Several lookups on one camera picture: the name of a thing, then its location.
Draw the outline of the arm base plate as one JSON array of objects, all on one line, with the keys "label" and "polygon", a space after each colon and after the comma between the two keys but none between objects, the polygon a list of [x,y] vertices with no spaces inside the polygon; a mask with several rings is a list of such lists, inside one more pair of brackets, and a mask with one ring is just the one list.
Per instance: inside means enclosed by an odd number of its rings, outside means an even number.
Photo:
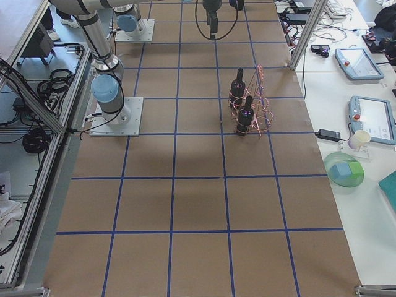
[{"label": "arm base plate", "polygon": [[119,30],[116,33],[117,43],[146,43],[153,39],[155,21],[153,19],[118,18]]},{"label": "arm base plate", "polygon": [[91,137],[137,137],[140,131],[143,97],[126,97],[124,107],[117,117],[115,114],[104,114],[94,117],[93,129],[89,130]]}]

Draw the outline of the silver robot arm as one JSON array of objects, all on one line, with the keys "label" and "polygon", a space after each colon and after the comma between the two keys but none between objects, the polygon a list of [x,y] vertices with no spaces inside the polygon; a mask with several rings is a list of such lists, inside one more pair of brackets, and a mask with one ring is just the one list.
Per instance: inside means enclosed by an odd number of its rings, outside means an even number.
[{"label": "silver robot arm", "polygon": [[60,11],[73,15],[83,31],[97,71],[91,91],[101,108],[102,117],[111,125],[127,122],[131,111],[126,106],[123,89],[123,65],[112,52],[110,42],[102,28],[98,10],[114,9],[117,25],[128,35],[145,30],[139,1],[51,1]]},{"label": "silver robot arm", "polygon": [[139,36],[145,32],[145,24],[142,20],[138,4],[116,6],[114,8],[117,25],[129,36]]}]

